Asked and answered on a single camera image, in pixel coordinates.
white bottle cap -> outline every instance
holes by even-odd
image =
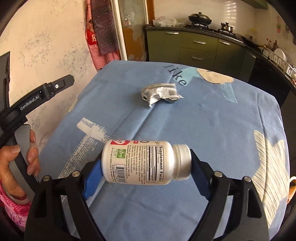
[[[177,173],[175,181],[187,180],[191,173],[191,152],[187,145],[173,145]]]

floral sleeve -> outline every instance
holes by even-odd
[[[10,219],[17,225],[17,227],[25,231],[27,217],[31,207],[31,202],[25,205],[13,202],[5,193],[0,180],[0,200],[3,202],[5,211]]]

silver bangle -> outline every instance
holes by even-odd
[[[26,197],[24,200],[19,200],[19,199],[16,199],[14,198],[7,190],[7,188],[5,187],[5,185],[2,183],[2,187],[6,193],[6,195],[15,203],[17,204],[21,204],[21,205],[25,205],[27,204],[30,200],[28,199],[28,197]]]

human hand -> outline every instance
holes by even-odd
[[[15,198],[23,198],[26,193],[15,180],[9,169],[9,162],[13,161],[20,152],[20,146],[4,146],[0,149],[0,179],[6,187],[7,191]],[[27,172],[28,175],[34,173],[38,176],[41,167],[39,164],[39,151],[36,146],[36,135],[33,130],[30,131],[30,149],[27,153],[27,160],[29,162]]]

supplement bottle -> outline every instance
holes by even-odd
[[[187,145],[166,141],[109,140],[102,152],[102,172],[108,182],[165,185],[188,179],[191,152]]]

